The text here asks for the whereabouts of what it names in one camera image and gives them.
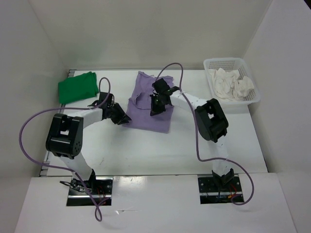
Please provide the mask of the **purple t-shirt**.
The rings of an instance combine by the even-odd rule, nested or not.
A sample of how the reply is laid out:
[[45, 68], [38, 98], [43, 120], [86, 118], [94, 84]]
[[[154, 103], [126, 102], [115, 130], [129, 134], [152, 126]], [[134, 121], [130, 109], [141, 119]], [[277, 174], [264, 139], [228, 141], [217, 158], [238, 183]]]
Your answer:
[[165, 106], [166, 111], [151, 116], [151, 97], [156, 78], [142, 71], [138, 72], [132, 96], [128, 100], [126, 114], [131, 121], [124, 124], [127, 128], [147, 130], [157, 133], [168, 133], [171, 125], [173, 106]]

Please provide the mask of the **green t-shirt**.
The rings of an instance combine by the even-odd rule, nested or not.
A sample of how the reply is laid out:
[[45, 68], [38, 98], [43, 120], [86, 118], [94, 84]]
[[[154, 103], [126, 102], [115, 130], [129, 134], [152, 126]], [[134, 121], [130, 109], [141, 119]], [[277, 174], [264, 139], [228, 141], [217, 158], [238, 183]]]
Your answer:
[[96, 97], [99, 93], [97, 75], [94, 72], [66, 78], [58, 83], [58, 97], [60, 104]]

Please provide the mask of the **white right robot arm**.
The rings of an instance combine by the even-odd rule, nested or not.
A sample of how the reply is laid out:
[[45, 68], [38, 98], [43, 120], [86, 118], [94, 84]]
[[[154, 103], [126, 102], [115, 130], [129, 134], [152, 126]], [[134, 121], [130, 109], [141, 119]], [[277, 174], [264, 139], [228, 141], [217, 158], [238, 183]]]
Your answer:
[[165, 111], [166, 106], [175, 106], [193, 114], [195, 123], [196, 143], [198, 136], [208, 142], [212, 152], [213, 185], [219, 191], [224, 191], [233, 180], [234, 171], [229, 164], [225, 136], [228, 121], [216, 99], [201, 99], [180, 90], [168, 90], [161, 94], [152, 93], [151, 116], [159, 115]]

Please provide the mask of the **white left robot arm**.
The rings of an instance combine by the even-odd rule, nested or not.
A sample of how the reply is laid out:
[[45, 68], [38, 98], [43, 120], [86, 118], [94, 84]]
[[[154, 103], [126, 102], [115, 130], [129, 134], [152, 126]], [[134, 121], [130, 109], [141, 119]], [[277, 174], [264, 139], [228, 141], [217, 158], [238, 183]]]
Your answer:
[[131, 118], [118, 103], [94, 110], [82, 110], [73, 115], [55, 114], [46, 140], [46, 149], [59, 157], [71, 170], [73, 179], [67, 185], [79, 192], [92, 194], [99, 186], [95, 171], [82, 154], [84, 128], [110, 119], [116, 125], [127, 124]]

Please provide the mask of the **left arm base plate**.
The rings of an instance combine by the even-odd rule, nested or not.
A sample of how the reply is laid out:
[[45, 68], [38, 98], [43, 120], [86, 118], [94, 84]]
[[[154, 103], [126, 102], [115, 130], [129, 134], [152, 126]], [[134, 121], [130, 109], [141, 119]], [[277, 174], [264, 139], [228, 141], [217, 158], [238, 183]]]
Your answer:
[[[91, 190], [92, 197], [97, 204], [101, 206], [110, 206], [112, 202], [113, 177], [98, 176], [96, 179], [98, 184], [95, 189]], [[71, 185], [72, 181], [70, 181], [70, 183], [61, 181], [60, 183], [69, 187], [66, 206], [94, 205], [89, 195], [82, 190], [83, 188], [81, 186], [77, 188], [73, 187]]]

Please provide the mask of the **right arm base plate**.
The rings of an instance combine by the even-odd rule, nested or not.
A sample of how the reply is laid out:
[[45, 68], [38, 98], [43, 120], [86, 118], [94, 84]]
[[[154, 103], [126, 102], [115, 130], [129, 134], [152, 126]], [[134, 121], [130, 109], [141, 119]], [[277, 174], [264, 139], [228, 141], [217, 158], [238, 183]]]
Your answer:
[[237, 175], [221, 189], [214, 183], [212, 175], [198, 176], [198, 186], [201, 204], [231, 203], [232, 198], [237, 203], [244, 202], [240, 179]]

